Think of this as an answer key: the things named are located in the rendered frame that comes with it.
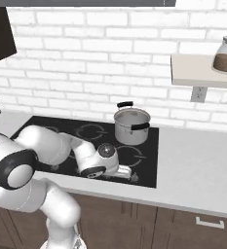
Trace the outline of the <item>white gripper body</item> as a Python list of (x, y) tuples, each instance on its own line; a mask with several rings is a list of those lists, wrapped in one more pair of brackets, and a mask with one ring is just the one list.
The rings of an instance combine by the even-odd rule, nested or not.
[(130, 179), (132, 176), (132, 170), (128, 166), (119, 165), (119, 168), (115, 175), (120, 178)]

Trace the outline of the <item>black glass hob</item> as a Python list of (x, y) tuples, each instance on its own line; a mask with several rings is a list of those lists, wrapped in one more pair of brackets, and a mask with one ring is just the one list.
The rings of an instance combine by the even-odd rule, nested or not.
[(157, 187), (157, 163), (159, 148), (159, 129), (151, 127), (147, 140), (137, 146), (127, 146), (118, 142), (115, 138), (115, 126), (109, 123), (68, 120), (33, 116), (19, 130), (12, 139), (29, 125), (39, 125), (56, 132), (65, 132), (89, 141), (98, 148), (101, 144), (109, 143), (117, 150), (119, 164), (128, 166), (132, 175), (137, 174), (138, 181), (117, 176), (97, 176), (97, 180), (136, 185), (155, 189)]

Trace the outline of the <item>brown cupboard door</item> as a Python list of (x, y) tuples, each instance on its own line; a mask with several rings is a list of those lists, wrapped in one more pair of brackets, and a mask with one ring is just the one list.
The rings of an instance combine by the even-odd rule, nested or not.
[(0, 249), (40, 249), (47, 238), (46, 217), (41, 211), (0, 208)]
[(78, 230), (88, 249), (152, 249), (157, 208), (72, 194), (81, 206)]

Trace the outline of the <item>brown drawer front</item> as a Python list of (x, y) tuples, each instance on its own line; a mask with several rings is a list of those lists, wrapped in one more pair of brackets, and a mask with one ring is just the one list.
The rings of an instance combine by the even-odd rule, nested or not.
[[(218, 223), (225, 229), (199, 226), (202, 221)], [(227, 249), (227, 218), (159, 207), (152, 249)]]

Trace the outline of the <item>grey range hood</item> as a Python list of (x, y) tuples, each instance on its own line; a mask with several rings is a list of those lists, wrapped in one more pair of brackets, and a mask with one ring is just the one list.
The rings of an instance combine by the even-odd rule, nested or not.
[(175, 7), (176, 0), (0, 0), (0, 7)]

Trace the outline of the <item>grey wall socket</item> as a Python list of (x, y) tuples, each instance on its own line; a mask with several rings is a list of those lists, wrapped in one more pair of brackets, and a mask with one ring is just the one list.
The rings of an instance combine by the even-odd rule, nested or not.
[(191, 102), (204, 103), (206, 100), (208, 89), (206, 87), (193, 87)]

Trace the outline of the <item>pale wall shelf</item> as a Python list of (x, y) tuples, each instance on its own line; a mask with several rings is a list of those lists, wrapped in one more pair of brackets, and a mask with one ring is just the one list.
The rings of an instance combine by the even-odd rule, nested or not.
[(227, 89), (227, 74), (212, 69), (212, 55), (172, 54), (171, 83), (175, 86)]

